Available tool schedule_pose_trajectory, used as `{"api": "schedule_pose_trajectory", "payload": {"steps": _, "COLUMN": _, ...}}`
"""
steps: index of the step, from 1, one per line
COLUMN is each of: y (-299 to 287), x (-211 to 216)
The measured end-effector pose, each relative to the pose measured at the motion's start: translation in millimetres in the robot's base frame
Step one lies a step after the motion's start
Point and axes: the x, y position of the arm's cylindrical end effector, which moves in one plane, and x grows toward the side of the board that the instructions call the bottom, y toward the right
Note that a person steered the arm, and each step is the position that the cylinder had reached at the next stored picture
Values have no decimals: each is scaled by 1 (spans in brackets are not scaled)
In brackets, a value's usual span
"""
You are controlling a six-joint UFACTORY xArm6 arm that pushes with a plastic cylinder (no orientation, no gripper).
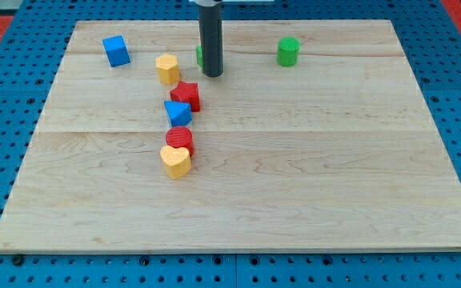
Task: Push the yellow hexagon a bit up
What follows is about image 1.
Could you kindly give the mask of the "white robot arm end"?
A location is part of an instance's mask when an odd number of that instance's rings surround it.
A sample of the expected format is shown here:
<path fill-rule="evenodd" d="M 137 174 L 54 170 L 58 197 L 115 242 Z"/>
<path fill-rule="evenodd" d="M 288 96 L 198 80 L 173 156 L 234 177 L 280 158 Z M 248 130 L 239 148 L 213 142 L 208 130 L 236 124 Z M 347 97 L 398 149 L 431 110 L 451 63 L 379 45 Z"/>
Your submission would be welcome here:
<path fill-rule="evenodd" d="M 198 6 L 215 6 L 217 4 L 229 6 L 256 6 L 256 5 L 273 5 L 275 0 L 188 0 L 190 5 Z"/>

